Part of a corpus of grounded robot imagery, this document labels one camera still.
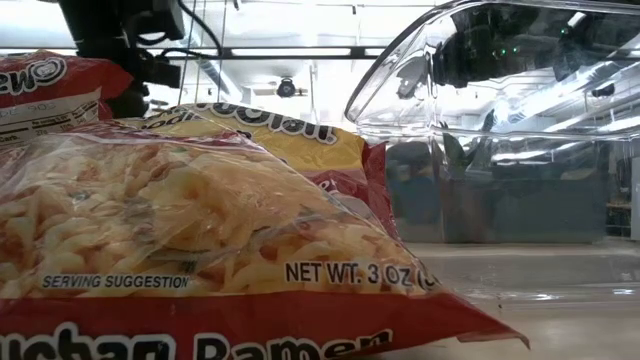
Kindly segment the round black fixture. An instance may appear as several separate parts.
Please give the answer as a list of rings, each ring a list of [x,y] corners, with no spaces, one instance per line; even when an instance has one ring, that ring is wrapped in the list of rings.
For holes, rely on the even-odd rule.
[[[298,90],[292,78],[282,78],[277,89],[276,95],[281,98],[291,98],[298,93]]]

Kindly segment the clear plastic container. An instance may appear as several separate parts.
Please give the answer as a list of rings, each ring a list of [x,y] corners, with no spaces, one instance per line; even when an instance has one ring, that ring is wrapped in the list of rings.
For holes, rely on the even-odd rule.
[[[482,4],[538,8],[523,72],[438,85],[432,56],[451,16]],[[607,180],[606,235],[592,243],[408,242],[477,301],[640,303],[640,0],[449,0],[378,56],[345,116],[365,139],[422,144],[454,163],[558,163]]]

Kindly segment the large teal plastic bin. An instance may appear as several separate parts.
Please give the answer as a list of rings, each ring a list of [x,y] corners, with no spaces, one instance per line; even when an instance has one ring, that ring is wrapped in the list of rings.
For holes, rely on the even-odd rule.
[[[607,180],[558,163],[454,163],[422,144],[387,152],[403,240],[448,244],[592,243],[606,235]]]

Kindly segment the red Maruchan noodle pack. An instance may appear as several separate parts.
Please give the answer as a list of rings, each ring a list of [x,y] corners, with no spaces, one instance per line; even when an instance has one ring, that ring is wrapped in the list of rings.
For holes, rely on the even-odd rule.
[[[133,77],[106,59],[46,50],[0,56],[0,149],[108,119]]]
[[[0,360],[337,360],[515,331],[237,133],[0,149]]]
[[[386,187],[386,147],[330,125],[224,102],[184,104],[121,122],[164,135],[209,136],[236,131],[287,163],[398,239]]]

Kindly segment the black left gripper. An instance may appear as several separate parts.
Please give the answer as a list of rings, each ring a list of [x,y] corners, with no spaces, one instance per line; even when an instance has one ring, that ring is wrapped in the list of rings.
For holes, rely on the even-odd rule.
[[[106,101],[115,119],[145,115],[149,89],[144,82],[180,86],[181,68],[146,48],[184,38],[181,0],[57,0],[57,4],[78,56],[110,60],[138,81]]]

